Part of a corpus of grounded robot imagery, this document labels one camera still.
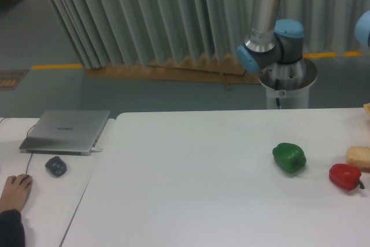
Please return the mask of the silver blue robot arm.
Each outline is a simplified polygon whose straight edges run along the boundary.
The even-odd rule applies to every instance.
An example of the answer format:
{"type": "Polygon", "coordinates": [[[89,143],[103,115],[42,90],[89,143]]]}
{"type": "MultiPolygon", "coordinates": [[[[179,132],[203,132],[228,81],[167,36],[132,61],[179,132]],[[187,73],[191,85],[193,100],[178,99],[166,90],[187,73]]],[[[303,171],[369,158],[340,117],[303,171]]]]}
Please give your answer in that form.
{"type": "Polygon", "coordinates": [[[298,61],[304,48],[344,53],[356,42],[369,45],[369,0],[253,0],[237,55],[255,73],[298,61]]]}

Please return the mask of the black sleeved forearm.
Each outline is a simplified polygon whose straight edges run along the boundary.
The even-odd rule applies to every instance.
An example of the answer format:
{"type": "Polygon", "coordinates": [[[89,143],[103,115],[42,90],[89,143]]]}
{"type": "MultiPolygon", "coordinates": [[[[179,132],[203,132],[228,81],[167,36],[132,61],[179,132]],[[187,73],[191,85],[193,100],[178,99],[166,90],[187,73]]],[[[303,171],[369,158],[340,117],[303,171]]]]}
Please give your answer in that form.
{"type": "Polygon", "coordinates": [[[21,213],[15,209],[1,212],[1,246],[25,246],[21,213]]]}

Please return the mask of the person's bare hand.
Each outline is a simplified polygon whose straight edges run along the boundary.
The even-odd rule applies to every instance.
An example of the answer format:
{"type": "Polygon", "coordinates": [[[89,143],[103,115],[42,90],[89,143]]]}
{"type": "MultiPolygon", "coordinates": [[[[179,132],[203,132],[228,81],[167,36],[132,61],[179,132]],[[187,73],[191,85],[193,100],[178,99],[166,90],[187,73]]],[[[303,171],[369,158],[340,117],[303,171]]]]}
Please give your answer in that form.
{"type": "Polygon", "coordinates": [[[32,188],[33,178],[24,180],[26,174],[8,176],[1,194],[1,212],[15,209],[21,212],[32,188]]]}

